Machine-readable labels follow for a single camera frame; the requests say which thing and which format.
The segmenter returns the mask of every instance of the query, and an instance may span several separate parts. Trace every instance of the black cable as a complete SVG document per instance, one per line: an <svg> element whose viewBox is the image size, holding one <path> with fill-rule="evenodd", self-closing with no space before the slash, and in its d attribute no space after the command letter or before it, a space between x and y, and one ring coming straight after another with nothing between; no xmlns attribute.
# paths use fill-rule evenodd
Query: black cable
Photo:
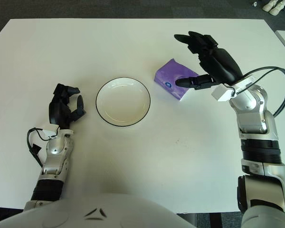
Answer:
<svg viewBox="0 0 285 228"><path fill-rule="evenodd" d="M255 83L257 83L258 81L260 81L263 77L265 77L266 75L268 75L269 73L275 71L275 70L279 70L281 71L284 75L285 75L285 69L283 68L279 68L279 67L276 67L276 66L266 66L266 67L261 67L261 68L258 68L258 69L255 69L255 70L252 70L248 73L246 73L243 77L245 78L246 76L254 73L254 72L257 72L257 71L260 71L260 70L266 70L266 69L271 69L269 70L268 72L266 72L265 74L263 74L257 81L253 82L251 85L249 85L247 88L241 90L240 92L238 92L237 94L240 94L242 92L244 92L245 90L249 89L251 86L253 86ZM283 109L285 108L285 98L284 98L284 101L282 102L282 104L279 106L279 108L277 109L277 111L274 113L274 117L277 117L282 111Z"/></svg>
<svg viewBox="0 0 285 228"><path fill-rule="evenodd" d="M232 87L232 86L226 86L226 87L230 88L230 89L233 89L232 96L234 96L237 93L237 91L236 91L236 89L234 87Z"/></svg>
<svg viewBox="0 0 285 228"><path fill-rule="evenodd" d="M55 137L55 136L58 135L58 129L59 129L59 127L56 129L56 135L52 135L51 137ZM42 164L40 158L38 157L38 152L39 152L39 151L35 152L35 151L33 150L33 147L32 147L32 146L30 145L30 143L29 143L29 135L30 135L32 132L36 131L37 134L38 134L38 136L39 136L39 138L40 138L41 140L43 140L43 141L49 141L50 139L43 139L43 138L41 137L41 135L39 134L38 131L42 131L42 130L43 130L43 129L41 129L41 128L33 127L33 128L31 128L31 129L29 129L29 131L28 131L28 133L27 133L28 150L29 150L29 152L33 155L33 157L35 158L35 160L38 162L38 164L39 164L41 167L43 166L43 164Z"/></svg>
<svg viewBox="0 0 285 228"><path fill-rule="evenodd" d="M42 140L42 141L49 141L50 139L43 139L42 137L41 137L41 135L39 134L39 131L42 131L43 129L41 129L41 128L36 128L36 132L37 132L37 134L39 135L39 138Z"/></svg>
<svg viewBox="0 0 285 228"><path fill-rule="evenodd" d="M28 131L28 133L27 133L27 144L28 144L28 150L29 150L29 152L33 155L33 157L35 158L35 160L36 160L36 161L38 162L38 164L42 167L43 164L42 164L40 158L39 158L38 155L37 155L38 152L34 152L34 151L33 151L33 148L31 147L31 145L30 145L30 143L29 143L29 135L30 135L32 132L36 131L36 130L37 130L36 127L32 128L32 129L29 129L29 131Z"/></svg>

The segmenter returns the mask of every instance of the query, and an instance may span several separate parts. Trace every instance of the floor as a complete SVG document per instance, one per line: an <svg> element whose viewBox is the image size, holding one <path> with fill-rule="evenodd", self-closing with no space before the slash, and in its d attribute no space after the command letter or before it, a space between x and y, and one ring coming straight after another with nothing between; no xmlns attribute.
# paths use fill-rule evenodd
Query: floor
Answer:
<svg viewBox="0 0 285 228"><path fill-rule="evenodd" d="M285 8L278 16L262 11L269 0L0 0L0 31L22 18L235 18L264 19L285 30ZM1 209L0 220L22 210ZM239 228L242 214L180 215L199 228Z"/></svg>

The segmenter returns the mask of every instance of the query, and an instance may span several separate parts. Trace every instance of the white plate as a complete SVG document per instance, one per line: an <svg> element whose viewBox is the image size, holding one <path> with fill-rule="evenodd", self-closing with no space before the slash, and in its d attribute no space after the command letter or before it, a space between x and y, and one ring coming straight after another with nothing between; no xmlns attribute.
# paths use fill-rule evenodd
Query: white plate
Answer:
<svg viewBox="0 0 285 228"><path fill-rule="evenodd" d="M115 126L130 126L142 120L150 107L150 94L139 81L121 77L107 82L98 92L99 115Z"/></svg>

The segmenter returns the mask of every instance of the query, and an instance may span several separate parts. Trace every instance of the white shoe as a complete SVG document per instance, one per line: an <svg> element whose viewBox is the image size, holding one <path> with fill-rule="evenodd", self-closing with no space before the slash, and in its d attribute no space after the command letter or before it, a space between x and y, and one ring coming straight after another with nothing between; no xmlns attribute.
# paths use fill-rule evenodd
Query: white shoe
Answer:
<svg viewBox="0 0 285 228"><path fill-rule="evenodd" d="M268 2L267 5L265 5L263 7L263 10L266 12L269 12L271 10L271 8L273 8L276 4L277 4L278 0L271 0L270 2Z"/></svg>
<svg viewBox="0 0 285 228"><path fill-rule="evenodd" d="M270 10L270 14L273 16L276 16L279 14L279 12L284 9L285 4L283 4L282 2L280 2L279 4L277 4L276 7L274 7L272 10Z"/></svg>

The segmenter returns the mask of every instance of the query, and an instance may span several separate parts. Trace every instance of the purple tissue box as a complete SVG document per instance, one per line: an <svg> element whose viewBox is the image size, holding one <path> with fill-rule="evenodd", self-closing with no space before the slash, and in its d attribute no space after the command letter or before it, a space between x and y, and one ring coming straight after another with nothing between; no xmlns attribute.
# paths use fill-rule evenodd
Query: purple tissue box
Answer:
<svg viewBox="0 0 285 228"><path fill-rule="evenodd" d="M179 78L197 76L199 76L197 73L175 62L173 58L155 73L154 81L160 84L165 90L175 96L178 100L181 100L181 98L187 92L188 88L176 86L175 81Z"/></svg>

